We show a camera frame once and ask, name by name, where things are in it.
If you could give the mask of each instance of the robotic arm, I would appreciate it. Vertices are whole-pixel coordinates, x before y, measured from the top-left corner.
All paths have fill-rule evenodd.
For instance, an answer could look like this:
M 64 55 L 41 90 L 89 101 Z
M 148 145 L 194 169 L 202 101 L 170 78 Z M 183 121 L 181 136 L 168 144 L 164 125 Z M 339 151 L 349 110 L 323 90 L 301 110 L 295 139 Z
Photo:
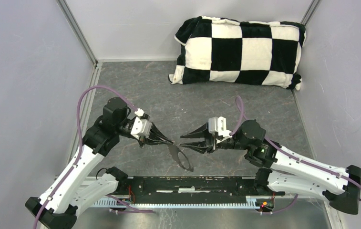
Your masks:
M 261 128 L 256 120 L 243 122 L 235 134 L 232 136 L 230 134 L 231 131 L 227 130 L 226 119 L 214 117 L 199 129 L 181 136 L 181 138 L 204 138 L 204 141 L 183 143 L 181 146 L 202 154 L 212 153 L 217 149 L 246 150 L 245 159 L 261 168 L 256 176 L 257 190 L 285 191 L 311 196 L 328 201 L 339 211 L 348 214 L 358 213 L 360 189 L 342 176 L 349 177 L 360 184 L 361 169 L 359 167 L 330 166 L 297 154 L 279 143 L 272 142 L 273 145 L 278 146 L 274 147 L 265 139 L 266 130 Z M 339 176 L 319 168 L 324 168 Z
M 39 198 L 31 197 L 27 200 L 26 208 L 34 216 L 45 205 L 39 219 L 45 226 L 51 229 L 72 228 L 81 213 L 100 198 L 115 192 L 119 181 L 127 178 L 124 173 L 108 169 L 100 179 L 78 191 L 90 171 L 119 143 L 120 136 L 137 140 L 140 147 L 173 144 L 149 121 L 149 115 L 143 110 L 135 111 L 136 117 L 133 119 L 128 118 L 130 112 L 131 109 L 122 99 L 110 99 L 103 108 L 103 115 L 86 131 L 83 151 L 76 165 L 74 162 L 79 155 L 79 149 L 47 191 Z M 67 174 L 58 190 L 50 197 L 53 189 Z

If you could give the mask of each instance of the white wall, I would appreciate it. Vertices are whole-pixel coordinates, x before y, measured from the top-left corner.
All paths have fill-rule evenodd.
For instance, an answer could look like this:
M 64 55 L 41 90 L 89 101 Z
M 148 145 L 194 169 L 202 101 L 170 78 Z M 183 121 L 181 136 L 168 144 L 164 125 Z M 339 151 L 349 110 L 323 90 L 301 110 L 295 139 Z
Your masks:
M 322 1 L 307 25 L 297 92 L 317 159 L 361 167 L 361 1 Z M 360 214 L 346 215 L 350 229 Z
M 189 18 L 300 22 L 311 0 L 67 0 L 93 53 L 103 59 L 176 59 L 174 35 Z
M 62 171 L 92 71 L 54 0 L 0 0 L 0 229 L 31 228 L 24 207 Z

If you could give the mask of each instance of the checkered blanket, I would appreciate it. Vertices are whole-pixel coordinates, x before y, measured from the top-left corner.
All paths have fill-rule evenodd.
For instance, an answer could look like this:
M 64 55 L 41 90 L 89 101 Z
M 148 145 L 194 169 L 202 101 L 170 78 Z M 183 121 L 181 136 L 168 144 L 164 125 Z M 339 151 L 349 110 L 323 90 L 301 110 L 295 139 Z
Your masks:
M 175 35 L 181 44 L 172 84 L 225 81 L 301 87 L 296 74 L 305 27 L 295 22 L 239 22 L 197 17 Z

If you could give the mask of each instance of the black cable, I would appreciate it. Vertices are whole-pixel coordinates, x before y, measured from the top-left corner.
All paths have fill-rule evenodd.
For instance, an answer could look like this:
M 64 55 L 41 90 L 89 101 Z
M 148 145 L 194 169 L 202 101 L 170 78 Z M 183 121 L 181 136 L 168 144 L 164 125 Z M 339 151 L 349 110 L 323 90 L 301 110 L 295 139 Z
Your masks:
M 100 173 L 100 171 L 102 171 L 103 169 L 106 169 L 107 170 L 107 168 L 101 168 L 101 169 L 99 169 L 99 171 L 97 171 L 97 173 L 96 173 L 96 180 L 97 180 L 97 175 Z

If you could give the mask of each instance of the checkered pattern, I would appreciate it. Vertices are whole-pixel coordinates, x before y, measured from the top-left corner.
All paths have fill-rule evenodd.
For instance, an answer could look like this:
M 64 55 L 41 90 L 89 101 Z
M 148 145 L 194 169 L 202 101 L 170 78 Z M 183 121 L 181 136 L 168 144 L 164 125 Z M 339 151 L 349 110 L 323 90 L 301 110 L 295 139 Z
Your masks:
M 225 81 L 300 89 L 296 74 L 305 27 L 295 22 L 239 22 L 226 18 L 191 18 L 175 39 L 181 44 L 169 81 Z

